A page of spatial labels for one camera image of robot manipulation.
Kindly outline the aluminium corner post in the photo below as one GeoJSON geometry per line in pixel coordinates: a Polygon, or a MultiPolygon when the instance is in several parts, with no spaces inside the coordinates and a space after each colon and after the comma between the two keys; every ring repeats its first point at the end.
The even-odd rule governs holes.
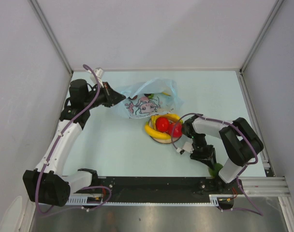
{"type": "Polygon", "coordinates": [[[285,2],[285,0],[275,1],[270,13],[268,14],[267,19],[265,20],[262,28],[259,31],[258,36],[256,37],[253,45],[251,46],[250,51],[248,52],[244,62],[242,63],[241,68],[239,69],[239,72],[241,74],[243,74],[245,72],[245,70],[247,69],[249,63],[251,62],[256,51],[258,50],[260,44],[263,42],[263,39],[267,35],[269,28],[271,27],[274,19],[276,18],[277,14],[280,11],[281,7],[283,6],[284,2],[285,2]]]}
{"type": "Polygon", "coordinates": [[[38,21],[40,22],[44,32],[46,33],[49,41],[51,42],[54,50],[56,51],[58,57],[60,58],[64,68],[67,70],[70,76],[73,75],[73,69],[70,66],[70,63],[68,59],[66,58],[46,16],[45,13],[43,12],[40,4],[38,3],[37,0],[28,0],[28,3],[30,4],[32,10],[34,11],[38,21]]]}

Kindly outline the left aluminium corner post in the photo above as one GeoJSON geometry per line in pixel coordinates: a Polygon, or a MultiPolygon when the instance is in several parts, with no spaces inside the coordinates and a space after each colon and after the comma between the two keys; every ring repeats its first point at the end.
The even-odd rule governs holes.
{"type": "Polygon", "coordinates": [[[30,4],[32,10],[34,11],[38,21],[40,22],[44,32],[46,33],[49,41],[51,42],[54,50],[56,51],[58,57],[60,58],[64,68],[67,70],[70,76],[73,75],[73,69],[70,66],[70,63],[68,59],[66,58],[46,16],[45,13],[43,12],[40,4],[38,3],[37,0],[28,0],[28,3],[30,4]]]}

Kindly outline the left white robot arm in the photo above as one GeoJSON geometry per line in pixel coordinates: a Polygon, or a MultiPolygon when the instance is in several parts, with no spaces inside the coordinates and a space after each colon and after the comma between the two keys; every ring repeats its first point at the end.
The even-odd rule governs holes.
{"type": "Polygon", "coordinates": [[[82,168],[63,177],[64,165],[90,117],[90,110],[101,105],[115,106],[126,97],[114,91],[107,82],[91,86],[84,79],[71,81],[69,94],[47,152],[34,170],[26,170],[23,174],[29,199],[34,203],[64,206],[71,194],[94,193],[100,185],[96,170],[82,168]]]}

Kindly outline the yellow fake banana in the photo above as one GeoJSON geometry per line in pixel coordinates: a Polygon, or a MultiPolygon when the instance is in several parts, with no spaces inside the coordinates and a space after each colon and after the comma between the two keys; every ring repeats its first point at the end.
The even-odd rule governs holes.
{"type": "Polygon", "coordinates": [[[150,136],[155,139],[160,139],[160,140],[170,140],[171,136],[167,133],[159,132],[157,130],[154,130],[149,123],[147,122],[144,126],[145,132],[150,136]]]}

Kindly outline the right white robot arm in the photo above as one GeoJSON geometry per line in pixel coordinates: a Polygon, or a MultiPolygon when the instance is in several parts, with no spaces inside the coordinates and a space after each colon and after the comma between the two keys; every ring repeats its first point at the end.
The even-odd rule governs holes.
{"type": "Polygon", "coordinates": [[[239,183],[237,178],[247,166],[258,162],[258,154],[264,149],[259,136],[242,117],[227,122],[191,114],[182,123],[182,134],[192,142],[186,142],[178,152],[188,152],[192,160],[205,164],[211,171],[211,179],[203,179],[199,184],[202,191],[228,193],[234,183],[239,183]],[[221,139],[228,156],[225,165],[217,163],[216,150],[206,142],[207,135],[221,139]]]}

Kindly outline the right aluminium corner post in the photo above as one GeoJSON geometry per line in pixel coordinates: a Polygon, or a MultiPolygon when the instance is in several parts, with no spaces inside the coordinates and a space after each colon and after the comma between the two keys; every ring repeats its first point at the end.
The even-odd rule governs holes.
{"type": "Polygon", "coordinates": [[[274,19],[276,18],[277,14],[280,11],[281,7],[283,6],[284,2],[285,2],[285,0],[275,1],[270,13],[268,14],[267,19],[265,20],[262,28],[259,31],[258,36],[256,37],[253,45],[251,46],[250,51],[248,52],[244,62],[242,63],[241,68],[239,69],[239,72],[241,74],[243,74],[245,72],[245,70],[247,69],[249,63],[251,62],[256,51],[258,50],[260,44],[263,42],[263,39],[267,35],[269,28],[271,27],[274,19]]]}

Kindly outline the aluminium frame front rail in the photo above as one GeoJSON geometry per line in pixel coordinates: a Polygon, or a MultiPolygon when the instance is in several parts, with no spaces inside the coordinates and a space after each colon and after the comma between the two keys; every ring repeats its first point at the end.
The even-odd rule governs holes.
{"type": "MultiPolygon", "coordinates": [[[[65,181],[57,175],[44,174],[41,181],[37,177],[24,175],[23,181],[27,189],[30,200],[38,199],[45,204],[61,205],[73,194],[102,194],[112,196],[112,191],[104,186],[74,187],[72,183],[65,181]]],[[[287,184],[283,178],[262,177],[262,178],[242,178],[238,180],[238,187],[241,194],[275,194],[287,193],[287,184]]]]}

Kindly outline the white plate with red characters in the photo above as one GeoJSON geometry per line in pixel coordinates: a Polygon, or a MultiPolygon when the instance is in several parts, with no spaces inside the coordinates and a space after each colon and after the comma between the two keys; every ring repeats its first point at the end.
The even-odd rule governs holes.
{"type": "Polygon", "coordinates": [[[170,144],[172,140],[176,142],[181,136],[182,120],[176,114],[166,114],[163,116],[152,116],[145,124],[145,132],[156,142],[170,144]]]}

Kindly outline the light blue plastic bag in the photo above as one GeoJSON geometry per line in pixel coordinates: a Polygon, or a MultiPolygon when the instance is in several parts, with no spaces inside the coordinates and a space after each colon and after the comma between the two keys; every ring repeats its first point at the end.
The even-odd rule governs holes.
{"type": "Polygon", "coordinates": [[[118,87],[117,92],[126,99],[113,107],[115,115],[122,118],[145,118],[152,115],[163,115],[178,111],[183,100],[177,94],[177,84],[171,79],[152,79],[129,86],[118,87]]]}

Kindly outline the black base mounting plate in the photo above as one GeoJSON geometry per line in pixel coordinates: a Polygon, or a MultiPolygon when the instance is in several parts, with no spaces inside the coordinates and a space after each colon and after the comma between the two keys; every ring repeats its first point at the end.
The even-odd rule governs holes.
{"type": "Polygon", "coordinates": [[[219,179],[211,177],[99,177],[91,183],[92,186],[108,187],[112,196],[121,198],[127,194],[131,197],[168,197],[176,196],[205,196],[241,194],[238,184],[234,180],[225,184],[219,179]]]}

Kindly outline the red fake pepper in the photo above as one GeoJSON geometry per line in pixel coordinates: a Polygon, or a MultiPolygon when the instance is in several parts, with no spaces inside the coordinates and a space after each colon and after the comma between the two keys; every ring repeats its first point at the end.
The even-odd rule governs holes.
{"type": "Polygon", "coordinates": [[[167,132],[173,138],[181,137],[182,136],[182,124],[180,122],[170,123],[167,132]]]}

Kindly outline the red fake apple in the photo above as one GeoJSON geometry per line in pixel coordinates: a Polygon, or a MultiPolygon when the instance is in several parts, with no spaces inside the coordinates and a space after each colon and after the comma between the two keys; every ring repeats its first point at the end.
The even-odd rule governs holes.
{"type": "Polygon", "coordinates": [[[165,117],[159,117],[155,122],[155,126],[157,131],[166,133],[169,129],[170,121],[165,117]]]}

